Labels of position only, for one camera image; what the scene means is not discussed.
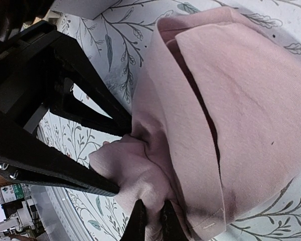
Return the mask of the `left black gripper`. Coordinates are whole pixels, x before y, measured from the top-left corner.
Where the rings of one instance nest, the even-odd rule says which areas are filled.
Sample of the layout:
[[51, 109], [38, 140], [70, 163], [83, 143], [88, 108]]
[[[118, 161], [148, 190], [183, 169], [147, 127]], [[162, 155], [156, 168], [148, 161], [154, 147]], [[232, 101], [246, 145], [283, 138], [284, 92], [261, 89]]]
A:
[[[70, 91], [73, 84], [106, 115], [76, 99]], [[33, 131], [48, 111], [114, 136], [132, 129], [131, 114], [108, 90], [78, 42], [40, 22], [0, 50], [0, 131]]]

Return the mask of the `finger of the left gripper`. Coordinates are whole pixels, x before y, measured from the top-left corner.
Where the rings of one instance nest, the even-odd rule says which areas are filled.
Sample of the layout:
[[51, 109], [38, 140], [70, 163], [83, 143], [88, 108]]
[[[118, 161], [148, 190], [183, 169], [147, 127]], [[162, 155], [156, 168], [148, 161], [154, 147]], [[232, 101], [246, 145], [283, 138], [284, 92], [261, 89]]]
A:
[[49, 147], [0, 111], [0, 175], [14, 183], [56, 186], [103, 196], [119, 187]]

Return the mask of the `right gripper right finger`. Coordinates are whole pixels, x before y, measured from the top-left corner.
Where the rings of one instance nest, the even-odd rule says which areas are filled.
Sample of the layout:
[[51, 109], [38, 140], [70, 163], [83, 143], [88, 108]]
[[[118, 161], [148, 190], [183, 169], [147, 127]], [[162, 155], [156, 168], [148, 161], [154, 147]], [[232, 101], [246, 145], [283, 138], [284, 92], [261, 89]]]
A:
[[188, 241], [173, 205], [166, 200], [161, 209], [163, 241]]

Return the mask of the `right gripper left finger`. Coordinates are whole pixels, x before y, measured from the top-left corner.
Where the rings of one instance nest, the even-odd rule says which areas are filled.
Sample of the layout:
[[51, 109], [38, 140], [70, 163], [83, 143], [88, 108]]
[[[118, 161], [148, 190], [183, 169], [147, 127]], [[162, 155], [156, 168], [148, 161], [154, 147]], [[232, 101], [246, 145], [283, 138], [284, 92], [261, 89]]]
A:
[[147, 213], [141, 199], [135, 202], [126, 229], [120, 241], [145, 241]]

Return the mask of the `pink and white underwear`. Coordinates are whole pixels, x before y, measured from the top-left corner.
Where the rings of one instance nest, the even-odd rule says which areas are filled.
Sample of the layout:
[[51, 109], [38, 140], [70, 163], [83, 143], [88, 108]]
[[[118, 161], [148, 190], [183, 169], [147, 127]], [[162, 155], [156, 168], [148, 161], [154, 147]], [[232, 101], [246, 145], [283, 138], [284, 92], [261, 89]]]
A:
[[209, 240], [301, 172], [301, 62], [229, 7], [162, 18], [136, 83], [132, 131], [89, 155], [146, 240], [169, 201], [189, 240]]

